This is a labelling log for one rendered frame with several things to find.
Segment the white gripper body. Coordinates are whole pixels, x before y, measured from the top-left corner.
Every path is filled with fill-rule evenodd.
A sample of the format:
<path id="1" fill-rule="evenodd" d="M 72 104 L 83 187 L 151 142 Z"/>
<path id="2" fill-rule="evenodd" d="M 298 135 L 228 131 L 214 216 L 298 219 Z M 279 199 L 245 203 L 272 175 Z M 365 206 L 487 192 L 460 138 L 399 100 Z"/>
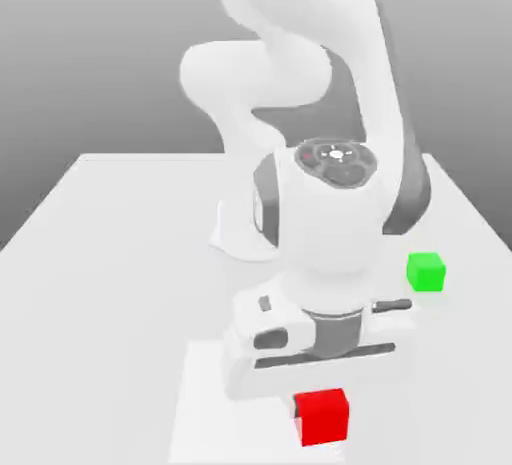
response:
<path id="1" fill-rule="evenodd" d="M 354 389 L 406 378 L 416 360 L 417 328 L 371 332 L 351 353 L 329 360 L 306 354 L 256 359 L 244 353 L 233 329 L 224 334 L 222 384 L 236 401 L 334 388 Z"/>

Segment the small red cube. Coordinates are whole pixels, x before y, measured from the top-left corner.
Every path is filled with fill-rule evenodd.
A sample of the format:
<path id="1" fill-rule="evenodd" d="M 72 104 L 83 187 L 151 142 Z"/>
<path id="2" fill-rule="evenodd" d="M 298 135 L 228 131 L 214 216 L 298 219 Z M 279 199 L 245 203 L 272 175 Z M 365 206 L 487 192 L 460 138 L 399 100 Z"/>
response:
<path id="1" fill-rule="evenodd" d="M 293 396 L 294 418 L 300 422 L 300 441 L 312 446 L 344 441 L 348 435 L 350 405 L 341 388 Z"/>

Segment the small green cube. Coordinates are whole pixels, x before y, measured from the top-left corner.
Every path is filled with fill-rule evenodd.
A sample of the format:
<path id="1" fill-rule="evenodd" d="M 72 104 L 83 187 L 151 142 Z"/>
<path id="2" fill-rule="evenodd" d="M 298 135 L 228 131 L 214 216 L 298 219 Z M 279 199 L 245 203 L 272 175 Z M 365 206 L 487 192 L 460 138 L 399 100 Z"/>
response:
<path id="1" fill-rule="evenodd" d="M 441 292 L 444 288 L 446 265 L 438 253 L 408 254 L 406 278 L 415 292 Z"/>

